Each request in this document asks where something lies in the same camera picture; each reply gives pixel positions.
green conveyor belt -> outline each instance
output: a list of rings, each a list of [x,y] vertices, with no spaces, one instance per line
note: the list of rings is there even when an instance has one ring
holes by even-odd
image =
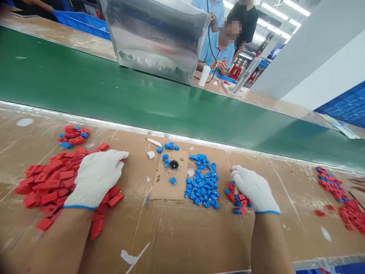
[[[365,171],[365,140],[4,27],[0,99]]]

metal cover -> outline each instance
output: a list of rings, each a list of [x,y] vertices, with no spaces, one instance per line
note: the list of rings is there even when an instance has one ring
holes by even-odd
[[[118,63],[191,85],[210,15],[180,0],[101,0]]]

glue bottle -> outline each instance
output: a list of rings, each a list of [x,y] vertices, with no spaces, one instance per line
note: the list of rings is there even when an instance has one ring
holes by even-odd
[[[203,71],[199,80],[199,86],[205,86],[205,82],[208,79],[209,73],[210,73],[210,61],[203,67]]]

worker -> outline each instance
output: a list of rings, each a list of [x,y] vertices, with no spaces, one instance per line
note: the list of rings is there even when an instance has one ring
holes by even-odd
[[[57,221],[36,245],[22,273],[76,274],[95,209],[121,176],[121,159],[128,152],[108,150],[86,156],[80,165],[76,188],[65,201]],[[256,274],[295,273],[285,244],[276,204],[267,181],[255,172],[233,166],[238,189],[251,199],[256,212],[252,234],[251,266]]]
[[[352,186],[351,188],[356,189],[356,190],[359,190],[359,191],[365,193],[365,177],[363,177],[363,178],[361,178],[361,177],[359,177],[359,178],[351,178],[351,179],[349,179],[349,181],[351,183],[354,183],[355,185],[362,186],[362,187]]]
[[[193,0],[192,6],[208,12],[210,14],[210,27],[212,32],[218,32],[224,24],[224,4],[223,0]]]
[[[244,0],[243,3],[245,3],[245,5],[241,5],[240,2],[237,2],[229,12],[235,14],[238,13],[242,17],[242,32],[238,36],[235,43],[236,50],[232,59],[232,63],[242,52],[246,43],[252,42],[252,39],[254,37],[257,20],[259,19],[259,13],[254,6],[254,2],[255,4],[260,4],[260,1]]]
[[[62,0],[13,0],[15,6],[31,14],[58,22],[54,10],[64,11]]]
[[[236,15],[235,13],[230,14],[219,32],[209,33],[205,36],[197,70],[202,71],[204,66],[210,62],[212,73],[216,71],[215,74],[219,73],[222,76],[227,74],[235,53],[235,40],[241,32],[241,18]]]

glove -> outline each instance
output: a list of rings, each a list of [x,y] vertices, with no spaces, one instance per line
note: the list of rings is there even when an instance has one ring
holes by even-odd
[[[252,170],[241,166],[233,166],[231,176],[239,191],[246,195],[253,204],[255,213],[280,214],[280,208],[275,202],[267,181]]]
[[[122,174],[124,163],[119,161],[128,155],[125,151],[108,150],[84,157],[75,180],[76,188],[63,207],[97,209]]]

